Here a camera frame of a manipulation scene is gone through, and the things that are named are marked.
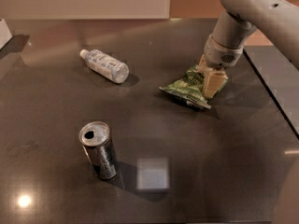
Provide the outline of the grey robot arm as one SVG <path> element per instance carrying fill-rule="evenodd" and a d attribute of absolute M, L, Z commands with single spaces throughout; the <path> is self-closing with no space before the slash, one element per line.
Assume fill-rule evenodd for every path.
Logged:
<path fill-rule="evenodd" d="M 220 0 L 224 11 L 209 35 L 197 71 L 202 93 L 212 98 L 235 66 L 248 37 L 260 30 L 296 67 L 299 66 L 299 7 L 286 0 Z"/>

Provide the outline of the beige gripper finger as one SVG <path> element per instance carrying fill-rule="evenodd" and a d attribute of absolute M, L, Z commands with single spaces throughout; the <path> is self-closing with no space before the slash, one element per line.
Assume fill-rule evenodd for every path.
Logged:
<path fill-rule="evenodd" d="M 199 64 L 197 65 L 196 72 L 204 77 L 205 81 L 208 81 L 212 69 L 206 64 L 206 56 L 202 55 Z"/>
<path fill-rule="evenodd" d="M 225 85 L 228 77 L 224 70 L 209 69 L 204 72 L 203 94 L 211 99 Z"/>

